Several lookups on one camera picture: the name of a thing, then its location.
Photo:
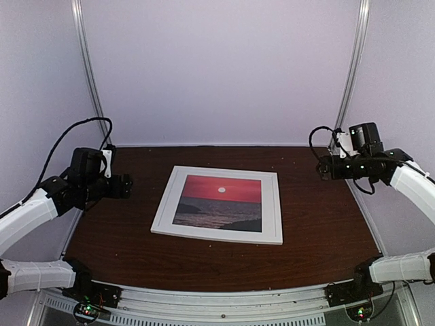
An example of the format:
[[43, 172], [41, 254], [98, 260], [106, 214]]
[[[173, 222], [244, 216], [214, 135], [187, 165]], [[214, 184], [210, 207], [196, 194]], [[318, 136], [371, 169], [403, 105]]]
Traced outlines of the red and grey photo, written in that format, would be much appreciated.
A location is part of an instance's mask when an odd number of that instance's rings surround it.
[[173, 224], [260, 233], [261, 181], [188, 175]]

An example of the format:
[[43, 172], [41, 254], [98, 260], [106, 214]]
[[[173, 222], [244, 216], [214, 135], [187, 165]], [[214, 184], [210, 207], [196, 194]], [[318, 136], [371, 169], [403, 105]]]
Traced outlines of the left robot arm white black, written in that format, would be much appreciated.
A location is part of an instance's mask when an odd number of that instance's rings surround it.
[[77, 259], [65, 259], [64, 227], [88, 202], [104, 198], [127, 199], [133, 181], [129, 175], [84, 179], [74, 183], [50, 177], [29, 199], [1, 214], [1, 297], [21, 291], [61, 288], [84, 302], [98, 294], [92, 272]]

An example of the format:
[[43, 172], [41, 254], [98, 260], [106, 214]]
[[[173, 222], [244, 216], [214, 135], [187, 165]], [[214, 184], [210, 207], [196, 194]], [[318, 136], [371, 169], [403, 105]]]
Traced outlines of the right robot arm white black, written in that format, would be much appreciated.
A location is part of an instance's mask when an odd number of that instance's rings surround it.
[[433, 283], [434, 176], [398, 148], [314, 156], [321, 179], [348, 182], [380, 250], [355, 267], [349, 295], [362, 300], [381, 283]]

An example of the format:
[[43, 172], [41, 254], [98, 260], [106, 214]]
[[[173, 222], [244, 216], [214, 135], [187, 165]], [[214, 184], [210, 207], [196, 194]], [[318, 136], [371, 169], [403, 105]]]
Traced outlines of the left controller board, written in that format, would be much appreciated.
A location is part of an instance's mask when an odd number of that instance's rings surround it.
[[100, 316], [100, 311], [91, 304], [77, 303], [73, 308], [73, 317], [79, 323], [93, 323]]

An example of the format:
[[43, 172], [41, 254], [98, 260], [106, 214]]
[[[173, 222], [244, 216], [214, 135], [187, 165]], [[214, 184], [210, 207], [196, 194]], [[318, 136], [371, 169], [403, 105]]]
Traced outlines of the controller board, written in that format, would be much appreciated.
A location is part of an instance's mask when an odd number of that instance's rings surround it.
[[363, 323], [372, 317], [374, 308], [373, 304], [367, 302], [364, 304], [347, 306], [345, 311], [351, 321]]
[[79, 323], [93, 323], [100, 316], [100, 311], [91, 304], [77, 303], [73, 308], [73, 317]]

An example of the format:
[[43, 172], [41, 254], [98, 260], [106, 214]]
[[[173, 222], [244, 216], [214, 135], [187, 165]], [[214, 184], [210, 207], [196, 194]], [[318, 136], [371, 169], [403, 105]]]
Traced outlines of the right controller board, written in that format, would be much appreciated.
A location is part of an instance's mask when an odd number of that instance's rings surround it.
[[364, 304], [347, 306], [345, 311], [351, 321], [363, 323], [372, 317], [374, 308], [373, 304], [367, 302]]

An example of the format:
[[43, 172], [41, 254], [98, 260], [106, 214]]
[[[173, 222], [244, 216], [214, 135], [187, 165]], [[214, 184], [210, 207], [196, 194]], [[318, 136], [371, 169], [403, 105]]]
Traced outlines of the left aluminium corner post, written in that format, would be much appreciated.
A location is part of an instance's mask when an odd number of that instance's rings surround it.
[[86, 36], [86, 28], [84, 22], [82, 1], [72, 0], [71, 9], [73, 14], [73, 20], [79, 42], [80, 52], [82, 56], [82, 62], [84, 66], [84, 72], [86, 76], [86, 83], [90, 94], [91, 103], [94, 109], [94, 114], [97, 117], [104, 118], [103, 108], [101, 106], [101, 100], [97, 89], [97, 83], [92, 68], [90, 50], [88, 46], [88, 40]]

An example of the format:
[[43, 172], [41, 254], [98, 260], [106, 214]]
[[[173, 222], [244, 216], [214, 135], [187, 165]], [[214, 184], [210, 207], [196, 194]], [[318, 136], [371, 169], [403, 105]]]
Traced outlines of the aluminium corner post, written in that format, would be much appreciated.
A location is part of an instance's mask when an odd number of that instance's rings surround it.
[[358, 19], [355, 27], [355, 34], [353, 39], [353, 47], [351, 51], [351, 58], [345, 86], [341, 97], [341, 102], [338, 108], [338, 114], [334, 123], [333, 130], [341, 128], [344, 125], [345, 118], [350, 106], [353, 89], [356, 83], [358, 68], [362, 59], [366, 36], [368, 31], [368, 24], [370, 19], [370, 0], [360, 0]]
[[82, 56], [82, 62], [84, 66], [84, 72], [86, 76], [86, 83], [90, 94], [91, 103], [94, 109], [94, 114], [97, 117], [104, 118], [103, 108], [101, 106], [101, 100], [97, 89], [97, 83], [92, 68], [90, 50], [88, 46], [88, 40], [86, 36], [86, 28], [84, 22], [82, 1], [72, 0], [71, 9], [73, 14], [73, 20], [79, 42], [80, 52]]

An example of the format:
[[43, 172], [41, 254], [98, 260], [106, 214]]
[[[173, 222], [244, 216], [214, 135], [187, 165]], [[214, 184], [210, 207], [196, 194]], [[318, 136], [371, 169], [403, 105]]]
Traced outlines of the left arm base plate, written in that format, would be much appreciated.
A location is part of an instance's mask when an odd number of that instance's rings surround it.
[[77, 280], [71, 288], [62, 288], [62, 294], [77, 302], [92, 304], [100, 308], [117, 308], [121, 288], [93, 280]]

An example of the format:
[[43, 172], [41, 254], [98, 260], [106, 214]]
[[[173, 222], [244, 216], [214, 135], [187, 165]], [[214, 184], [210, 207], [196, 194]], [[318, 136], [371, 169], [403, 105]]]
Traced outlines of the front aluminium rail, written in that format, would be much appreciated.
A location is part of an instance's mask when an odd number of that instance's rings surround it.
[[[407, 283], [384, 284], [383, 294], [329, 307], [325, 284], [248, 292], [164, 291], [121, 287], [117, 308], [107, 308], [93, 325], [421, 325]], [[351, 321], [346, 307], [373, 304], [363, 323]]]

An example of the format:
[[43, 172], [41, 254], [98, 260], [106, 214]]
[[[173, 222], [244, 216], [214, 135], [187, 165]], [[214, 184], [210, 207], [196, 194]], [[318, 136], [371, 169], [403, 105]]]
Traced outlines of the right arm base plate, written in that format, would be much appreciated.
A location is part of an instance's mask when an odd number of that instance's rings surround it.
[[324, 291], [329, 307], [369, 301], [371, 298], [383, 294], [383, 288], [379, 284], [357, 285], [352, 280], [344, 283], [330, 283], [324, 288]]

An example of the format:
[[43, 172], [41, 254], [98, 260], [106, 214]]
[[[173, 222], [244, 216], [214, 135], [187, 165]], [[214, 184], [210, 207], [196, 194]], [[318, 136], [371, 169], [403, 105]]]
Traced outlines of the right aluminium corner post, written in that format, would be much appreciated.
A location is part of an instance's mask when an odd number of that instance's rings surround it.
[[344, 125], [345, 118], [350, 106], [353, 89], [356, 83], [358, 68], [362, 59], [366, 36], [368, 31], [368, 24], [370, 19], [370, 0], [360, 0], [358, 19], [355, 27], [355, 34], [353, 39], [353, 47], [351, 51], [351, 58], [345, 86], [341, 97], [341, 102], [338, 108], [338, 114], [334, 123], [333, 130], [341, 128]]

